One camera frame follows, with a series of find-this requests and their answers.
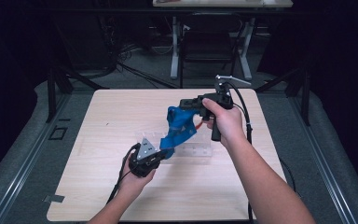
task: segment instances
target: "human arm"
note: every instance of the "human arm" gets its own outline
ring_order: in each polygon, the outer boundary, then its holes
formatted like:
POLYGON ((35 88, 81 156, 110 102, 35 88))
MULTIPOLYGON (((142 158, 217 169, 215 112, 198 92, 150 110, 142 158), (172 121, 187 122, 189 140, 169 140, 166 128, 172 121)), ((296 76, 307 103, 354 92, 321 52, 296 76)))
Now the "human arm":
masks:
MULTIPOLYGON (((296 193, 269 167, 247 141, 237 107, 225 110, 204 99, 221 133, 221 143, 231 157, 241 183, 260 223, 315 223, 296 193)), ((212 128, 213 119, 207 123, 212 128)))
POLYGON ((125 177, 120 183, 116 196, 88 222, 89 224, 118 223, 127 208, 141 194, 145 185, 153 179, 156 170, 150 172, 146 177, 138 177, 131 173, 129 159, 130 156, 124 165, 123 174, 125 177))

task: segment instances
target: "dark background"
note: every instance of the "dark background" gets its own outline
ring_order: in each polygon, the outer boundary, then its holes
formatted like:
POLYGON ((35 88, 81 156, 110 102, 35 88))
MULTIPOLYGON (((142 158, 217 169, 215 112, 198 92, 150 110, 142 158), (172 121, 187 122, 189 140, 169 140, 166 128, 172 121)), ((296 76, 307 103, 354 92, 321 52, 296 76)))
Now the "dark background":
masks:
MULTIPOLYGON (((34 87, 46 81, 52 67, 115 68, 115 53, 106 48, 96 17, 31 17, 17 9, 24 4, 42 7, 60 2, 0 1, 0 160, 31 117, 37 100, 34 87), (76 31, 68 35, 71 27, 76 31)), ((86 0, 64 2, 67 5, 61 7, 95 6, 86 0)), ((296 0, 293 10, 317 10, 324 15, 309 20, 272 18, 272 36, 258 71, 278 77, 312 58, 311 90, 323 102, 358 174, 358 1, 337 2, 296 0)), ((117 3, 150 7, 150 1, 117 3)), ((120 31, 147 48, 148 39, 140 36, 145 36, 149 20, 157 18, 144 19, 128 19, 120 31)))

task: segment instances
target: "transparent plastic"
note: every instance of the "transparent plastic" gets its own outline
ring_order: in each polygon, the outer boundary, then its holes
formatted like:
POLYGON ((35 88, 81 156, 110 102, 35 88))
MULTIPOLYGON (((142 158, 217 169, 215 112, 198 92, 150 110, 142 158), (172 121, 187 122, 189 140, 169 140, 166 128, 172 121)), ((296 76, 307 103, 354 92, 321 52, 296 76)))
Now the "transparent plastic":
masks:
MULTIPOLYGON (((199 128, 196 134, 175 148, 173 157, 212 157, 211 134, 211 130, 199 128)), ((166 135, 167 133, 135 133, 138 142, 142 142, 146 138, 155 148, 159 148, 161 138, 166 135)))

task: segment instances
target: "forearm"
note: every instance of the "forearm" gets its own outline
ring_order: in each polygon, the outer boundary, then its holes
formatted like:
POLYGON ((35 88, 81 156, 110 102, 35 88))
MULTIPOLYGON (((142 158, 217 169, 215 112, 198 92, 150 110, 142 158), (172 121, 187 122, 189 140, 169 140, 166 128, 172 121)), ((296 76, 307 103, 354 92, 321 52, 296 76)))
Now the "forearm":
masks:
POLYGON ((309 210, 244 136, 227 151, 260 223, 314 223, 309 210))
POLYGON ((137 195, 128 192, 118 192, 115 198, 110 201, 95 217, 93 217, 89 224, 95 223, 118 223, 121 216, 124 214, 130 204, 136 199, 137 195))

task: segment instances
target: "hand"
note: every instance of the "hand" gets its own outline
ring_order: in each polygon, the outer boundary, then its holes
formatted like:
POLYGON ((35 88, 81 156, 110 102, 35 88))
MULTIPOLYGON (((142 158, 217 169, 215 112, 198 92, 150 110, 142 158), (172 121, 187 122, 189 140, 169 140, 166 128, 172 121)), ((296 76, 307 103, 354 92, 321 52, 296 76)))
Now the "hand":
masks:
MULTIPOLYGON (((217 120, 217 128, 221 133, 221 143, 228 148, 228 143, 238 137, 245 137, 242 128, 242 115, 240 110, 234 106, 232 109, 225 109, 217 102, 204 98, 202 104, 209 109, 217 120)), ((208 128, 212 129, 214 119, 207 121, 208 128)))
POLYGON ((141 194, 146 184, 148 184, 153 179, 156 170, 150 172, 150 174, 148 174, 146 177, 138 177, 134 175, 130 170, 130 157, 131 155, 127 158, 126 164, 124 165, 124 178, 121 180, 120 187, 117 193, 126 192, 130 194, 133 199, 135 199, 141 194))

